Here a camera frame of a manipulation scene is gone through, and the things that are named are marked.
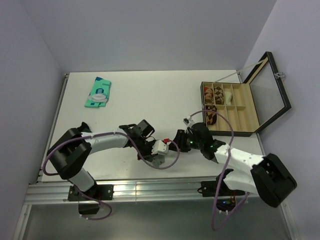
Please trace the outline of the grey sock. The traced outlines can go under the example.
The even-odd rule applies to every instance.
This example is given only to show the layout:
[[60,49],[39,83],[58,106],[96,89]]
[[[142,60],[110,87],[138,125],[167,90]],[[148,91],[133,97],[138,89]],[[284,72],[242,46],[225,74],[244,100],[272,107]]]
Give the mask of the grey sock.
[[153,158],[151,163],[155,168],[159,168],[162,164],[165,163],[165,157],[162,155],[156,156]]

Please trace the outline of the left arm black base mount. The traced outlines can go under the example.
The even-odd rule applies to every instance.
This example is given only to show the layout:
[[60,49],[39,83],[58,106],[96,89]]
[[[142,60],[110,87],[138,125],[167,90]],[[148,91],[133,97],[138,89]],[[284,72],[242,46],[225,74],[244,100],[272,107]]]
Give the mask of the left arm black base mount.
[[[80,189],[73,185],[69,188],[67,197],[68,202],[79,202],[78,213],[83,218],[89,220],[102,220],[108,218],[112,214],[112,207],[105,201],[111,201],[114,194],[113,184],[94,184],[87,191],[80,191]],[[105,216],[94,217],[102,207],[108,209]]]

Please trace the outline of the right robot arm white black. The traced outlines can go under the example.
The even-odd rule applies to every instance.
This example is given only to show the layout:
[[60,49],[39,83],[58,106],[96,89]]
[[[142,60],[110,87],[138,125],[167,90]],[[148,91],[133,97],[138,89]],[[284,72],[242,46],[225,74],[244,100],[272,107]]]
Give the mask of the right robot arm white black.
[[212,190],[218,196],[259,195],[270,207],[278,207],[298,186],[295,178],[272,153],[257,155],[214,139],[203,122],[179,129],[169,145],[172,151],[198,150],[205,159],[222,166]]

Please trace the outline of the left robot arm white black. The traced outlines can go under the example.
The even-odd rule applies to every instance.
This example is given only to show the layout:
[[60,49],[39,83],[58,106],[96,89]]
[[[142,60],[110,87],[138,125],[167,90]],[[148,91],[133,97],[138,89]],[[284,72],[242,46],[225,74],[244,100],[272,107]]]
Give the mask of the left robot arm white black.
[[92,132],[83,122],[80,127],[67,130],[48,150],[43,168],[50,162],[56,175],[75,185],[82,197],[91,200],[96,197],[98,188],[94,178],[84,169],[89,155],[109,149],[135,148],[139,160],[158,167],[162,162],[157,157],[166,154],[167,147],[161,140],[148,140],[154,132],[146,120],[100,133]]

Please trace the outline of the cream yellow sock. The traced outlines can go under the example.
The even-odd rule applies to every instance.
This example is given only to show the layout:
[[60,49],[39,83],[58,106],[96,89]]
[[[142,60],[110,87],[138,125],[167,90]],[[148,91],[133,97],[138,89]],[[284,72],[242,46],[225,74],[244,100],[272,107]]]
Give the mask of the cream yellow sock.
[[224,103],[228,106],[231,105],[232,103],[232,98],[233,98],[233,95],[231,92],[228,92],[228,91],[225,91],[224,92]]

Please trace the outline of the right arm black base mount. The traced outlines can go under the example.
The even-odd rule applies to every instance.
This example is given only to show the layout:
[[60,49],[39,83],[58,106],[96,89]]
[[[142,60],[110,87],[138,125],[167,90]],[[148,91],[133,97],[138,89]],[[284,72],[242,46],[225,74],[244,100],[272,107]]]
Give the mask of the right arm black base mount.
[[[202,197],[214,197],[217,191],[218,181],[202,181],[200,183],[200,188],[197,189],[197,192],[202,195]],[[216,208],[222,212],[230,212],[233,210],[236,205],[236,197],[244,196],[246,193],[242,190],[230,190],[227,185],[222,182],[218,197],[222,197],[222,199],[218,199],[216,203]]]

